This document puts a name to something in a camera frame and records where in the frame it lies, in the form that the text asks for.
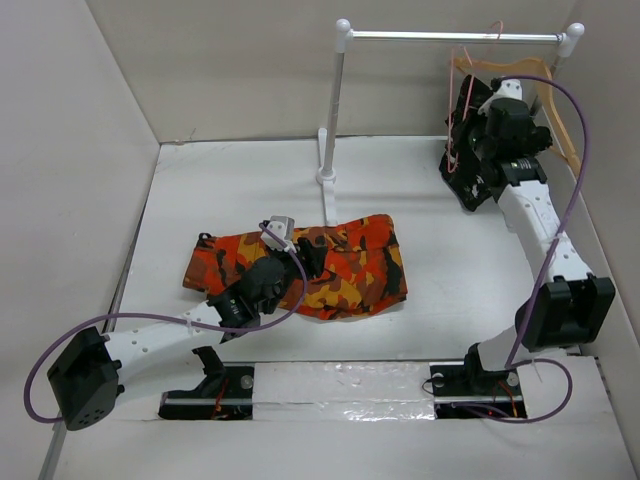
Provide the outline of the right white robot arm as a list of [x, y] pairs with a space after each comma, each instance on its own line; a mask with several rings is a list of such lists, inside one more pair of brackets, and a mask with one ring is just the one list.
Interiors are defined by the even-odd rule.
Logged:
[[462, 381], [476, 394], [494, 387], [498, 372], [541, 352], [593, 342], [615, 296], [611, 279], [593, 274], [565, 232], [577, 197], [560, 218], [542, 167], [532, 154], [524, 153], [520, 140], [494, 164], [494, 199], [515, 229], [536, 279], [530, 298], [516, 312], [514, 326], [470, 347]]

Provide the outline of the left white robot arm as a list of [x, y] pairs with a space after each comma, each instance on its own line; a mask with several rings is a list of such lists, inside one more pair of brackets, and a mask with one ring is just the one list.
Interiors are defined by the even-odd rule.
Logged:
[[60, 422], [70, 431], [94, 425], [137, 397], [143, 375], [187, 352], [201, 362], [188, 374], [191, 388], [182, 391], [203, 397], [226, 391], [214, 334], [228, 342], [267, 329], [262, 315], [279, 308], [295, 281], [307, 292], [322, 274], [326, 254], [326, 247], [304, 238], [288, 246], [276, 243], [221, 293], [178, 317], [150, 314], [145, 327], [106, 335], [96, 322], [76, 326], [55, 342], [62, 351], [47, 372]]

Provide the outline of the orange camouflage trousers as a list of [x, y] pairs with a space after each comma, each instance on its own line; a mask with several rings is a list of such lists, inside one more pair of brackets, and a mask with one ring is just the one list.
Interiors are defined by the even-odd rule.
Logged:
[[[394, 223], [387, 214], [337, 226], [296, 228], [296, 244], [311, 247], [320, 263], [308, 277], [297, 312], [319, 320], [372, 316], [406, 299], [407, 283]], [[201, 233], [182, 286], [218, 295], [272, 251], [258, 231], [231, 236]]]

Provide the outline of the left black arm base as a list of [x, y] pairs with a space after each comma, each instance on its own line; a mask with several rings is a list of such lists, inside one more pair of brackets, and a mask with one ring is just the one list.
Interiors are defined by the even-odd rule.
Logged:
[[227, 366], [224, 373], [205, 376], [190, 390], [162, 395], [163, 420], [244, 421], [253, 418], [254, 366]]

